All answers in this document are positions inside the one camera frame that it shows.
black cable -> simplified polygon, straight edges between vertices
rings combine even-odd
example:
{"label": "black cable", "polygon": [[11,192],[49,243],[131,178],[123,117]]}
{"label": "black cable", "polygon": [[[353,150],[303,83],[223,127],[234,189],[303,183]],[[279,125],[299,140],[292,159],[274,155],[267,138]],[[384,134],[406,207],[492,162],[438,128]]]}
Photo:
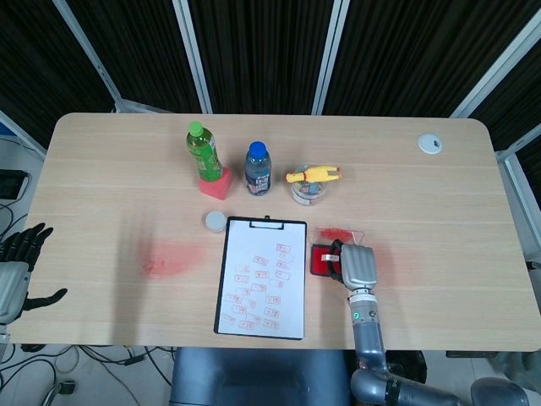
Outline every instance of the black cable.
{"label": "black cable", "polygon": [[161,351],[163,351],[165,353],[171,354],[171,358],[172,358],[172,360],[174,362],[174,360],[175,360],[175,350],[173,349],[173,347],[169,347],[169,349],[163,348],[163,347],[156,347],[156,348],[160,349]]}
{"label": "black cable", "polygon": [[49,358],[54,358],[54,357],[58,357],[62,354],[66,354],[73,346],[70,345],[68,347],[66,347],[65,349],[63,349],[62,351],[60,351],[58,354],[36,354],[36,355],[32,355],[31,357],[29,357],[28,359],[25,359],[23,361],[20,361],[20,362],[17,362],[13,365],[10,365],[10,366],[4,366],[3,368],[0,368],[0,372],[2,372],[3,370],[10,370],[11,368],[14,368],[16,366],[19,366],[19,365],[22,365],[24,364],[25,362],[28,362],[32,359],[35,359],[35,358],[39,358],[39,357],[49,357]]}
{"label": "black cable", "polygon": [[3,203],[0,203],[0,210],[2,209],[9,210],[9,223],[6,226],[6,228],[0,233],[0,239],[2,239],[2,236],[8,232],[9,228],[11,227],[11,224],[14,222],[14,219],[15,219],[14,211],[11,210],[11,207],[9,207],[9,205],[4,205]]}
{"label": "black cable", "polygon": [[[90,348],[88,345],[81,345],[79,347],[86,354],[86,356],[88,356],[89,358],[92,358],[94,361],[102,362],[104,364],[124,365],[124,362],[130,361],[133,358],[133,357],[130,357],[130,358],[126,358],[126,359],[114,360],[114,359],[110,359],[110,358],[106,357],[103,354],[98,353],[93,348]],[[148,350],[146,347],[145,347],[145,349],[146,349],[146,351],[144,351],[143,354],[150,354],[151,352],[157,350],[157,348],[153,348],[151,350]]]}
{"label": "black cable", "polygon": [[0,364],[5,364],[6,362],[11,361],[11,359],[14,357],[15,351],[17,351],[17,348],[15,347],[15,344],[11,344],[11,345],[12,345],[12,348],[14,350],[11,352],[11,355],[8,356],[8,359],[6,359],[5,361],[0,362]]}
{"label": "black cable", "polygon": [[45,362],[47,363],[51,369],[52,369],[52,384],[54,385],[55,383],[57,383],[57,371],[54,369],[54,365],[52,364],[51,361],[47,360],[47,359],[34,359],[33,361],[31,362],[28,362],[24,365],[22,365],[20,368],[18,368],[9,378],[7,381],[5,381],[2,386],[0,387],[0,392],[3,391],[3,389],[11,382],[11,380],[19,373],[21,372],[21,370],[23,370],[23,368],[25,368],[26,366],[30,365],[30,364],[34,364],[35,362]]}
{"label": "black cable", "polygon": [[34,148],[30,148],[29,146],[26,146],[26,145],[22,145],[20,144],[19,142],[17,141],[13,141],[13,140],[6,140],[5,138],[0,138],[0,141],[6,141],[6,142],[11,142],[13,144],[17,144],[18,146],[22,146],[23,148],[26,148],[27,150],[31,150],[31,151],[34,151],[36,152],[36,150]]}
{"label": "black cable", "polygon": [[11,203],[7,204],[7,205],[4,205],[4,204],[1,204],[2,207],[0,207],[0,210],[2,209],[8,209],[10,211],[10,214],[11,214],[11,220],[9,222],[9,225],[6,227],[5,230],[2,231],[2,233],[0,233],[0,241],[2,241],[3,237],[6,235],[6,233],[11,229],[11,227],[13,227],[17,222],[19,222],[21,219],[25,218],[26,216],[28,216],[28,213],[24,214],[23,216],[19,217],[15,222],[14,222],[14,212],[13,210],[11,210],[11,207],[12,205],[14,205],[15,203],[17,203],[18,201],[21,201],[23,199],[23,197],[25,197],[26,195],[26,191],[28,190],[28,188],[30,187],[30,184],[32,183],[32,175],[30,173],[26,173],[26,177],[28,178],[28,182],[26,182],[26,185],[25,185],[25,188],[23,189],[23,193],[22,195],[12,201]]}
{"label": "black cable", "polygon": [[171,386],[171,382],[167,379],[167,377],[165,375],[163,375],[163,372],[161,372],[161,369],[158,368],[158,365],[157,363],[154,361],[154,359],[152,358],[152,355],[150,355],[150,352],[149,352],[149,349],[148,347],[145,346],[145,349],[147,351],[147,354],[149,355],[149,359],[150,359],[150,362],[154,365],[154,367],[156,368],[156,370],[160,373],[161,377],[164,379],[165,382],[167,382],[167,385]]}
{"label": "black cable", "polygon": [[139,400],[137,400],[137,398],[135,397],[134,393],[133,393],[132,391],[129,390],[128,385],[126,385],[124,382],[122,382],[118,376],[116,376],[115,374],[113,374],[113,373],[111,372],[111,370],[110,370],[109,368],[107,368],[107,366],[106,366],[104,363],[100,362],[100,365],[101,365],[103,368],[105,368],[105,370],[107,371],[107,373],[108,373],[110,376],[112,376],[112,377],[115,379],[115,381],[117,381],[118,383],[120,383],[120,384],[124,387],[124,389],[126,389],[126,390],[128,391],[128,393],[129,393],[129,394],[131,395],[131,397],[134,399],[134,401],[135,401],[135,403],[137,404],[137,406],[141,406],[141,403],[139,403]]}

yellow rubber chicken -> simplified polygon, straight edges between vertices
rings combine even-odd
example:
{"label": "yellow rubber chicken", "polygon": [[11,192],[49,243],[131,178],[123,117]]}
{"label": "yellow rubber chicken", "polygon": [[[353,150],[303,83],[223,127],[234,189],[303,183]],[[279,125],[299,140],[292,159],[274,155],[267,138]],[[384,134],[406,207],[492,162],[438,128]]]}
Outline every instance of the yellow rubber chicken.
{"label": "yellow rubber chicken", "polygon": [[309,167],[304,172],[288,173],[286,181],[290,184],[293,182],[330,182],[342,177],[339,167],[327,167],[325,165],[319,167]]}

white paper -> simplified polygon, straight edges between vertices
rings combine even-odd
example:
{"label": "white paper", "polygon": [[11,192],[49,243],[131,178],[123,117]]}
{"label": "white paper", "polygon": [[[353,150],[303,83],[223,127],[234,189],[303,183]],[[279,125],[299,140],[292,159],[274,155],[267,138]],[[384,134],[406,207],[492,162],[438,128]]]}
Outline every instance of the white paper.
{"label": "white paper", "polygon": [[253,224],[230,222],[218,332],[303,338],[306,225]]}

water bottle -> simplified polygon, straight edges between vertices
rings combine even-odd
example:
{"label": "water bottle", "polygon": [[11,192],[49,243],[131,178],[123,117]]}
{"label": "water bottle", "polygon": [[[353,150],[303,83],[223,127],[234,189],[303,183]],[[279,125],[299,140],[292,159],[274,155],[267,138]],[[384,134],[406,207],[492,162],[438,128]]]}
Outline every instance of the water bottle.
{"label": "water bottle", "polygon": [[264,195],[271,188],[271,157],[261,141],[250,144],[244,162],[244,175],[246,189],[254,196]]}

black curtain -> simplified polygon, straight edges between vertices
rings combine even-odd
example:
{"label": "black curtain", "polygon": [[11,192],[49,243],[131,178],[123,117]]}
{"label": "black curtain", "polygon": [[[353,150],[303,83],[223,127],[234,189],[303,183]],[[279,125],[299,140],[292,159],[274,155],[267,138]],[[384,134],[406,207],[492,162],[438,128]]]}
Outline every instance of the black curtain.
{"label": "black curtain", "polygon": [[193,0],[214,112],[310,114],[332,0]]}
{"label": "black curtain", "polygon": [[[541,42],[522,58],[473,112],[488,127],[496,151],[541,123]],[[541,150],[538,153],[541,161]]]}
{"label": "black curtain", "polygon": [[68,4],[124,99],[201,111],[171,0]]}
{"label": "black curtain", "polygon": [[52,2],[0,3],[0,59],[0,108],[46,148],[64,114],[114,107]]}
{"label": "black curtain", "polygon": [[353,0],[325,114],[449,117],[539,0]]}

